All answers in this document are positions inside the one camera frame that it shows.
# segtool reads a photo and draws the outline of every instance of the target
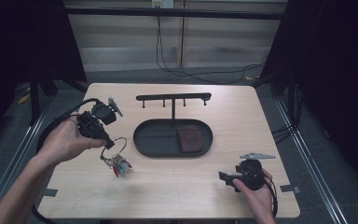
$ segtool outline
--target metal rail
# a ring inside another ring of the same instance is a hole
[[[281,115],[286,123],[287,127],[293,127],[292,121],[287,114],[287,108],[284,104],[282,99],[276,100],[277,106],[281,112]],[[324,201],[324,205],[327,208],[327,211],[330,213],[331,218],[333,219],[334,223],[345,223],[347,224],[348,221],[345,218],[336,197],[334,196],[333,192],[328,187],[327,183],[324,180],[324,177],[319,170],[318,166],[316,165],[315,160],[313,159],[310,150],[308,149],[304,139],[302,138],[298,129],[290,128],[290,132],[292,133],[293,140],[297,146],[298,152],[300,153],[303,161],[305,162],[308,171],[310,172],[310,176],[314,184],[316,185],[317,190],[321,194],[322,200]]]
[[[158,16],[158,17],[193,17],[248,20],[301,20],[305,15],[288,15],[280,12],[220,11],[170,8],[132,8],[132,7],[27,7],[11,6],[10,11],[33,13],[61,13],[79,15],[121,15],[121,16]]]
[[[19,170],[21,168],[22,162],[25,159],[26,154],[29,151],[29,148],[31,147],[31,144],[33,143],[42,123],[46,116],[46,112],[48,110],[48,107],[51,104],[53,97],[49,97],[48,101],[45,105],[45,107],[42,110],[41,115],[36,120],[33,126],[30,126],[28,128],[27,133],[24,135],[24,138],[22,139],[16,153],[14,154],[10,164],[8,165],[7,169],[5,170],[1,180],[0,180],[0,200],[5,195],[7,190],[10,188],[11,184],[13,183],[13,180],[16,178],[16,176],[19,173]]]

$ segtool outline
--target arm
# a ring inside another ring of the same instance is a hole
[[[266,176],[272,179],[272,175],[263,169]],[[239,189],[245,196],[252,213],[255,215],[255,220],[259,224],[274,224],[275,218],[272,215],[272,196],[267,185],[261,189],[251,190],[248,189],[239,179],[233,179],[232,183]]]
[[[103,139],[82,136],[74,117],[60,124],[0,201],[0,223],[25,223],[49,172],[56,165],[77,157],[86,149],[104,145]]]

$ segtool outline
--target floor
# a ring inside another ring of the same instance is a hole
[[[186,69],[188,73],[211,71],[212,68]],[[220,68],[227,71],[233,68]],[[200,76],[213,82],[229,82],[238,80],[232,85],[246,85],[257,78],[260,70],[250,70],[242,74],[219,74]],[[185,83],[212,84],[194,77],[178,77],[159,69],[88,73],[89,83],[92,82],[139,82],[139,83]],[[9,108],[2,122],[0,133],[0,190],[4,192],[22,169],[24,164],[34,155],[35,139],[47,123],[57,116],[56,111],[81,101],[84,93],[57,83],[59,93],[55,97],[41,94],[42,111],[46,116],[38,129],[30,128],[30,101],[19,105],[17,100],[23,95],[24,86],[19,86],[16,99]],[[269,84],[256,89],[260,103],[272,132],[286,125],[280,108],[286,95],[276,97],[270,93]],[[277,132],[273,134],[278,143],[286,172],[293,187],[298,188],[296,194],[301,209],[299,217],[294,219],[278,219],[278,223],[358,223],[358,174],[344,160],[336,144],[324,135],[324,128],[318,119],[303,104],[301,120],[298,126],[299,135],[306,143],[305,148],[298,148],[294,134]],[[35,132],[34,140],[24,143],[23,137]],[[57,220],[57,223],[103,223],[101,220]],[[146,223],[166,223],[169,220],[149,220]],[[186,220],[186,223],[226,223],[225,220]],[[34,216],[29,223],[41,223]],[[117,220],[114,223],[140,223],[138,220]],[[254,223],[252,220],[241,220],[241,223]]]

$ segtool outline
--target gray floor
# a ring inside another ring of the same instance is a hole
[[[239,68],[192,68],[186,69],[189,73],[211,72],[211,71],[234,71]],[[179,83],[179,84],[213,84],[229,83],[238,80],[232,85],[247,85],[252,82],[260,73],[262,67],[247,71],[242,78],[241,73],[237,74],[208,74],[195,77],[179,77],[159,69],[133,70],[117,72],[88,73],[89,83],[93,82],[116,82],[116,83]],[[200,78],[206,78],[211,82],[205,82]],[[46,110],[45,121],[41,124],[40,130],[44,130],[48,122],[59,116],[57,111],[64,111],[71,105],[81,101],[84,93],[76,91],[71,87],[58,83],[60,88],[58,94],[53,98],[41,96],[42,106],[51,101],[50,107]],[[273,97],[269,91],[269,84],[262,85],[256,89],[272,131],[280,129],[285,125],[281,112],[277,106],[277,100],[285,100],[282,97]],[[3,173],[9,166],[10,161],[21,145],[23,136],[27,133],[29,126],[31,108],[28,100],[22,105],[17,104],[23,90],[16,92],[16,99],[10,109],[3,117],[2,131],[0,133],[0,180]],[[308,146],[311,159],[319,167],[324,180],[331,189],[332,195],[337,199],[338,207],[341,208],[347,223],[358,223],[358,174],[346,163],[339,152],[336,144],[324,136],[324,128],[317,118],[309,111],[306,105],[303,106],[300,125],[304,141]],[[331,213],[325,206],[325,201],[315,185],[312,175],[307,168],[297,146],[289,136],[277,145],[284,167],[293,186],[298,187],[300,192],[296,194],[301,209],[299,217],[294,219],[278,219],[278,223],[335,223]],[[29,150],[19,148],[24,153],[23,161],[19,162],[19,170],[34,155],[35,141],[30,143]],[[57,220],[58,223],[99,223],[100,220]],[[29,223],[40,223],[36,218],[31,217]],[[254,223],[252,220],[243,220],[242,223]]]

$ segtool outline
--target black oval tray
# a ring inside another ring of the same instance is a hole
[[[177,129],[196,126],[203,138],[203,146],[197,152],[182,152]],[[178,158],[199,157],[211,148],[213,133],[211,128],[197,119],[149,119],[135,129],[133,141],[136,149],[147,157]]]

